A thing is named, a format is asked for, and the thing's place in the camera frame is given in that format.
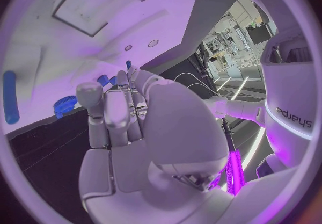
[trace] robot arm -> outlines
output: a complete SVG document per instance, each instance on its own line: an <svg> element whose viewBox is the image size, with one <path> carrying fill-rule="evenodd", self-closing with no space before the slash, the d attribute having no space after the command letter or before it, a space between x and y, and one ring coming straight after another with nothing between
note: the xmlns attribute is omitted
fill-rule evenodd
<svg viewBox="0 0 322 224"><path fill-rule="evenodd" d="M211 97L204 100L212 114L218 118L226 115L235 118L252 120L261 127L265 127L265 105L262 102L243 102L240 100L228 100L222 96Z"/></svg>

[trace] logo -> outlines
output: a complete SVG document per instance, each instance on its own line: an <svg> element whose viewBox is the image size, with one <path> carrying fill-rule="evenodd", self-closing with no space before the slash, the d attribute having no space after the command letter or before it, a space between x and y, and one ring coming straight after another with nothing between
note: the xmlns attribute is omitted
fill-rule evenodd
<svg viewBox="0 0 322 224"><path fill-rule="evenodd" d="M276 111L278 113L281 113L283 115L283 117L287 118L287 119L291 119L293 122L298 122L302 127L308 127L311 128L312 127L312 121L308 121L308 120L303 120L296 116L296 115L292 115L291 113L288 112L288 110L282 110L279 107L276 108Z"/></svg>

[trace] floor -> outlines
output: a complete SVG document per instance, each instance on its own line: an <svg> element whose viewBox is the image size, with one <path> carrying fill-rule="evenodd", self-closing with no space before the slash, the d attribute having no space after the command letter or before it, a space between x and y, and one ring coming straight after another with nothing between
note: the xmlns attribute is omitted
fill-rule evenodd
<svg viewBox="0 0 322 224"><path fill-rule="evenodd" d="M174 79L182 72L193 73L202 80L187 60L164 72L162 76ZM177 81L184 85L197 82L193 76L187 74L180 76ZM211 96L209 90L199 85L193 86L192 90L203 99ZM92 223L81 205L78 194L78 174L84 154L90 148L88 139L87 112L80 110L10 140L17 161L30 183L52 208L72 223ZM244 156L255 136L250 136L247 141L238 141L238 136L234 139L235 143L240 145L241 154ZM267 144L262 147L264 153L267 153L268 149ZM254 170L258 163L255 161L254 166L247 169L246 179L256 178ZM7 223L35 223L8 187L0 192L0 197L5 198L2 200L0 218L4 220L9 216L10 221Z"/></svg>

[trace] blue object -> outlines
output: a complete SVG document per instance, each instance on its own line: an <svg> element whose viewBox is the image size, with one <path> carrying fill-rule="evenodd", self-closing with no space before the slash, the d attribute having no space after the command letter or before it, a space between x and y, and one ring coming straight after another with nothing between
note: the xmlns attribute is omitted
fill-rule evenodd
<svg viewBox="0 0 322 224"><path fill-rule="evenodd" d="M102 75L102 76L98 77L98 79L96 81L99 82L103 87L109 83L109 79L108 79L107 75Z"/></svg>
<svg viewBox="0 0 322 224"><path fill-rule="evenodd" d="M126 67L127 67L127 69L129 70L130 69L130 67L132 66L132 62L131 61L126 61Z"/></svg>
<svg viewBox="0 0 322 224"><path fill-rule="evenodd" d="M116 76L113 76L113 77L109 80L109 82L112 84L112 86L116 85L116 83L117 83Z"/></svg>
<svg viewBox="0 0 322 224"><path fill-rule="evenodd" d="M16 74L13 71L7 71L3 74L2 90L5 121L12 125L20 119L16 92Z"/></svg>
<svg viewBox="0 0 322 224"><path fill-rule="evenodd" d="M76 96L67 96L58 100L54 104L54 112L57 118L62 118L63 114L72 111L77 103Z"/></svg>

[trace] blue handle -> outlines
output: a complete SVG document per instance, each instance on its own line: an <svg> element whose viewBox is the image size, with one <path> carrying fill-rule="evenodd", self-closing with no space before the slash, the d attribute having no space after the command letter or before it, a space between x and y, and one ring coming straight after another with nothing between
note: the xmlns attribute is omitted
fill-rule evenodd
<svg viewBox="0 0 322 224"><path fill-rule="evenodd" d="M18 122L20 115L16 93L16 74L13 71L3 74L3 109L5 121L9 125Z"/></svg>

